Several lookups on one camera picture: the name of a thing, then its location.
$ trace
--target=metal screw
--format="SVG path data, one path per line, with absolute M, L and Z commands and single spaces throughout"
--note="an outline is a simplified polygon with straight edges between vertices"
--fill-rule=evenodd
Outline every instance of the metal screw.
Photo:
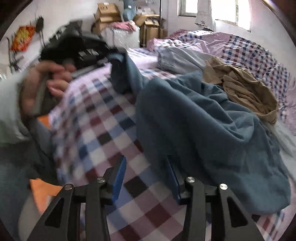
M 65 190 L 69 191 L 73 188 L 73 185 L 72 184 L 67 184 L 65 185 Z
M 186 182 L 193 183 L 193 182 L 195 182 L 195 178 L 194 177 L 187 177 Z
M 104 183 L 106 180 L 103 177 L 98 177 L 96 181 L 97 183 Z
M 226 184 L 222 183 L 219 185 L 219 187 L 222 189 L 222 190 L 226 190 L 228 187 Z

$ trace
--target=blue blanket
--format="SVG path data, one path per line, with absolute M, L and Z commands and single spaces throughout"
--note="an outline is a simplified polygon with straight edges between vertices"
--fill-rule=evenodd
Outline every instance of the blue blanket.
M 110 55 L 109 61 L 114 89 L 137 95 L 137 138 L 160 176 L 171 155 L 188 176 L 209 185 L 226 183 L 253 214 L 276 213 L 290 204 L 279 144 L 253 112 L 202 82 L 200 71 L 149 81 L 127 54 Z

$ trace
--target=finger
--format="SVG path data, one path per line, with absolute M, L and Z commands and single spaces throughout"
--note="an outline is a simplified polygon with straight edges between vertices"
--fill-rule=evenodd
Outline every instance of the finger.
M 40 80 L 41 80 L 42 74 L 38 72 L 35 68 L 32 68 L 25 80 L 24 80 L 24 91 L 23 91 L 23 97 L 25 99 L 32 98 L 35 99 L 37 90 L 40 86 Z
M 38 65 L 34 67 L 38 72 L 45 74 L 47 72 L 59 72 L 65 70 L 62 65 L 56 64 L 50 60 L 41 61 Z
M 61 100 L 63 98 L 63 96 L 64 96 L 63 91 L 52 88 L 52 87 L 49 87 L 48 89 L 49 89 L 49 92 L 57 99 Z
M 25 113 L 26 115 L 29 115 L 31 110 L 33 109 L 33 106 L 35 104 L 35 100 L 34 99 L 23 99 L 22 98 L 22 111 L 23 113 Z
M 66 63 L 64 64 L 64 67 L 67 71 L 69 71 L 70 73 L 76 71 L 76 67 L 74 66 L 74 64 L 71 64 L 71 63 Z
M 67 82 L 70 82 L 73 78 L 71 76 L 71 73 L 68 71 L 61 71 L 54 73 L 53 75 L 54 80 L 65 80 Z
M 46 85 L 48 88 L 54 88 L 65 92 L 69 86 L 69 83 L 65 80 L 48 80 Z

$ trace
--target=lace curtain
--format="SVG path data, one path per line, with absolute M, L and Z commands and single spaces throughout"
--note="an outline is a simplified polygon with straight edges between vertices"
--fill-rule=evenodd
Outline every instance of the lace curtain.
M 214 31 L 211 0 L 198 0 L 195 24 Z

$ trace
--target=orange decoration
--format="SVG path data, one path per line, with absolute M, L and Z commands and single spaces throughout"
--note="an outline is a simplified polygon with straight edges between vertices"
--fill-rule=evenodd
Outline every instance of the orange decoration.
M 15 38 L 12 42 L 11 50 L 14 51 L 26 51 L 28 45 L 32 40 L 36 28 L 32 26 L 21 26 L 19 27 Z

